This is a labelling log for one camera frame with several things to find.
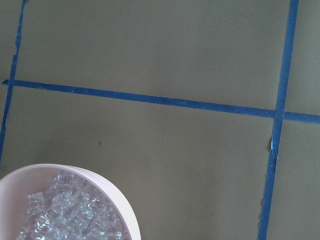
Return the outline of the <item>pink bowl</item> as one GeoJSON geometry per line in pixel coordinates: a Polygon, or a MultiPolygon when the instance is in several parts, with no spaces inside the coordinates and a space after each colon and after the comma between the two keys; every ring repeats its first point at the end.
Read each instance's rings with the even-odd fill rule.
{"type": "Polygon", "coordinates": [[[103,176],[76,166],[34,164],[19,168],[0,180],[0,238],[15,240],[18,231],[27,223],[26,209],[30,193],[44,191],[59,171],[65,170],[86,179],[115,205],[132,240],[140,240],[136,215],[123,193],[103,176]]]}

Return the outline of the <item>pile of clear ice cubes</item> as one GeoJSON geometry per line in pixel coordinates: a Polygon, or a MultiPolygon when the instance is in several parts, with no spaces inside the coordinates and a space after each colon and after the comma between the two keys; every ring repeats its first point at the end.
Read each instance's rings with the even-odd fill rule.
{"type": "Polygon", "coordinates": [[[116,206],[88,180],[62,170],[27,198],[19,240],[129,240],[116,206]]]}

